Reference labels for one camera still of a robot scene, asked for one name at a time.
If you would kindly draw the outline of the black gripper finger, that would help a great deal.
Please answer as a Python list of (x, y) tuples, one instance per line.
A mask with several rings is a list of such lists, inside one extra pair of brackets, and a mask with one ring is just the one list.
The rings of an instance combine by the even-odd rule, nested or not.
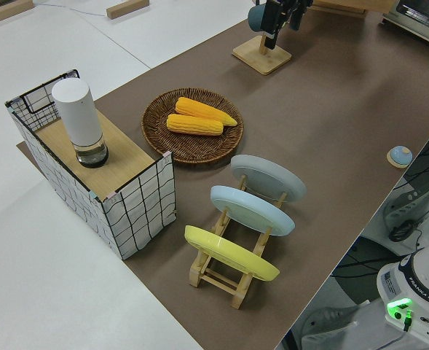
[(267, 0), (264, 8), (264, 32), (267, 33), (264, 46), (273, 50), (280, 31), (280, 17), (283, 12), (283, 1)]
[(303, 14), (304, 13), (303, 13), (302, 9), (300, 9), (300, 8), (295, 9), (291, 13), (291, 17), (290, 17), (290, 21), (289, 21), (289, 26), (294, 31), (298, 31), (299, 30)]

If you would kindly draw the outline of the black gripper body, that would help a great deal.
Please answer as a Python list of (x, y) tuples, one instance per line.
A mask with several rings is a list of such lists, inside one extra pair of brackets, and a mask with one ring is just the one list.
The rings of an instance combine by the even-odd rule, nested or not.
[(300, 14), (303, 15), (308, 7), (313, 5), (313, 0), (285, 0), (283, 1), (283, 9), (287, 15)]

